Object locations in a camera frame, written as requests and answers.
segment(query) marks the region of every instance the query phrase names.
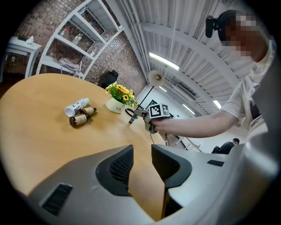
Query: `corrugated metal ceiling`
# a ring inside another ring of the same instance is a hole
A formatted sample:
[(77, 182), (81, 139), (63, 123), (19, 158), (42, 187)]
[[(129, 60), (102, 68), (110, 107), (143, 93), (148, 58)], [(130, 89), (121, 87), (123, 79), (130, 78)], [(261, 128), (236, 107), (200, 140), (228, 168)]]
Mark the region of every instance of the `corrugated metal ceiling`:
[[(179, 83), (189, 90), (196, 97), (195, 102), (182, 96), (176, 99), (198, 114), (217, 111), (210, 99), (225, 104), (236, 84), (249, 73), (251, 61), (238, 61), (229, 56), (216, 32), (210, 39), (205, 36), (206, 17), (218, 17), (227, 9), (239, 9), (242, 6), (238, 1), (118, 0), (117, 3), (138, 43), (146, 72), (158, 70), (164, 74), (167, 80), (164, 88), (173, 98), (178, 93), (172, 84)], [(163, 65), (150, 59), (149, 52), (179, 65), (182, 74), (167, 72)], [(190, 78), (190, 82), (186, 82), (184, 76)], [(201, 87), (200, 91), (192, 89), (193, 82)]]

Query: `white shelving unit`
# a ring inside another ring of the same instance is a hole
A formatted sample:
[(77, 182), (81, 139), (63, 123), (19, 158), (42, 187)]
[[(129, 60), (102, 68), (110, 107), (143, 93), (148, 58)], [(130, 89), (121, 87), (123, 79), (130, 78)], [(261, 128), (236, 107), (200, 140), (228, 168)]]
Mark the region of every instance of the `white shelving unit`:
[[(105, 41), (103, 37), (95, 30), (94, 27), (91, 26), (90, 23), (87, 22), (87, 20), (84, 19), (83, 16), (81, 16), (78, 12), (86, 8), (87, 12), (97, 21), (97, 23), (101, 26), (101, 28), (106, 32), (107, 30), (114, 30), (117, 31), (116, 34), (110, 38), (108, 41)], [(103, 43), (103, 47), (99, 50), (99, 52), (93, 57), (88, 52), (84, 51), (77, 45), (73, 44), (71, 41), (65, 39), (64, 37), (61, 37), (58, 33), (60, 30), (65, 26), (67, 22), (70, 22), (73, 24), (76, 28), (78, 28), (83, 34), (85, 34), (89, 39), (91, 39), (94, 43), (100, 42)], [(114, 21), (113, 17), (110, 15), (108, 9), (103, 4), (101, 0), (86, 0), (82, 4), (80, 4), (75, 10), (73, 10), (65, 19), (64, 21), (56, 28), (53, 35), (49, 39), (42, 56), (40, 58), (36, 74), (40, 74), (40, 70), (42, 65), (47, 65), (53, 68), (60, 69), (61, 71), (75, 74), (75, 71), (72, 71), (68, 68), (65, 68), (61, 66), (57, 59), (52, 58), (47, 55), (47, 52), (52, 45), (54, 39), (57, 39), (58, 41), (62, 42), (65, 45), (70, 46), (72, 49), (76, 50), (77, 52), (83, 54), (85, 57), (91, 59), (91, 63), (86, 69), (85, 74), (83, 76), (80, 76), (81, 79), (85, 79), (88, 72), (94, 65), (97, 58), (102, 54), (103, 50), (116, 38), (121, 32), (123, 31), (123, 27), (118, 27), (116, 22)]]

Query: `person with dark hair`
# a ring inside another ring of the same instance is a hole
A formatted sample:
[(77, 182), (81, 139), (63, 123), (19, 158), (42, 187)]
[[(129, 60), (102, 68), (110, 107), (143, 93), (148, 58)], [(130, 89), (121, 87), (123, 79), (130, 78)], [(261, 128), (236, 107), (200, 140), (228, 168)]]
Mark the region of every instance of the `person with dark hair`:
[(210, 38), (213, 30), (227, 50), (234, 50), (242, 57), (251, 58), (254, 66), (250, 73), (240, 81), (230, 99), (216, 113), (187, 120), (152, 119), (156, 131), (185, 136), (189, 138), (208, 138), (227, 131), (238, 125), (245, 117), (248, 138), (267, 132), (263, 117), (255, 105), (252, 94), (258, 88), (267, 73), (276, 52), (273, 39), (268, 40), (251, 16), (236, 10), (227, 10), (218, 18), (208, 16), (206, 19), (206, 36)]
[(239, 144), (239, 139), (238, 138), (234, 138), (232, 141), (230, 142), (226, 142), (224, 143), (221, 147), (220, 147), (220, 151), (218, 152), (218, 154), (226, 154), (228, 155), (230, 153), (230, 150)]

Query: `forearm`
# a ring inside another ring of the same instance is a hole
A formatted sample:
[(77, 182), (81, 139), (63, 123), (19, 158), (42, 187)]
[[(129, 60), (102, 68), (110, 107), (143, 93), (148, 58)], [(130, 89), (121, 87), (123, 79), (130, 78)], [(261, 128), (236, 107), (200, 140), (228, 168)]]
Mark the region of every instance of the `forearm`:
[(189, 138), (208, 138), (228, 130), (233, 126), (234, 122), (226, 123), (221, 118), (210, 115), (186, 120), (166, 119), (160, 124), (155, 124), (155, 129), (168, 134)]

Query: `potted plant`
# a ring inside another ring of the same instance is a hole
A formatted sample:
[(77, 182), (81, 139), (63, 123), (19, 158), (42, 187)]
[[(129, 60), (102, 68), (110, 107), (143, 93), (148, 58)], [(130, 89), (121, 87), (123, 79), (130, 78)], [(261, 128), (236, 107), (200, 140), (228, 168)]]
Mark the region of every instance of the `potted plant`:
[(114, 113), (121, 113), (125, 105), (133, 108), (134, 104), (138, 105), (135, 100), (132, 90), (126, 89), (124, 86), (114, 82), (110, 84), (106, 89), (106, 93), (112, 95), (112, 97), (106, 102), (108, 110)]

